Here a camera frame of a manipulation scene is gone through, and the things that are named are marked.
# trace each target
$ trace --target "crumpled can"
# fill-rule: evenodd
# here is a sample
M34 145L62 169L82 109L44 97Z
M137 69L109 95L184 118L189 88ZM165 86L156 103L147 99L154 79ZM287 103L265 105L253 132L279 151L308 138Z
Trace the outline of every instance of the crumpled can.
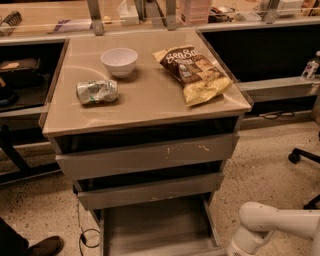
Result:
M117 81L114 80L79 82L76 91L83 105L113 102L119 96Z

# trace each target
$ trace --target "snack bag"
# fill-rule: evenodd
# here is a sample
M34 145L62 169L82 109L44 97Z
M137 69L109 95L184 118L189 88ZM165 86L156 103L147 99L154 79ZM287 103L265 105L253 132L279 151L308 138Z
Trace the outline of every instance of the snack bag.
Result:
M187 106L206 102L225 92L232 84L192 45L162 50L153 56L181 82Z

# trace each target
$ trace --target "white bowl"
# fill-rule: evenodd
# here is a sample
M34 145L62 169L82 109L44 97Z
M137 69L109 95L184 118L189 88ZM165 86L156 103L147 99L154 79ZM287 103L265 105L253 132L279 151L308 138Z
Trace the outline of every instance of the white bowl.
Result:
M105 68L115 77L128 77L136 67L138 54L128 48L114 48L101 55Z

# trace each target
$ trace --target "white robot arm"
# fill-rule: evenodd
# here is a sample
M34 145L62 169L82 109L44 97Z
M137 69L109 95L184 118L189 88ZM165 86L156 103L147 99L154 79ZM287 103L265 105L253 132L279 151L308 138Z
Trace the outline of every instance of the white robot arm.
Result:
M320 253L320 210L279 210L248 202L239 210L240 226L227 247L229 256L252 256L274 231L313 240L311 256Z

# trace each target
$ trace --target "caster wheel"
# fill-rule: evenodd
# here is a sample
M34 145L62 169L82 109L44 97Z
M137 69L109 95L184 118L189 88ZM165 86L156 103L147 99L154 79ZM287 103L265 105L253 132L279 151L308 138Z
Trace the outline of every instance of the caster wheel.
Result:
M290 160L291 163L298 163L300 160L301 160L301 157L300 155L297 155L297 154L294 154L294 153L291 153L288 157L288 159Z

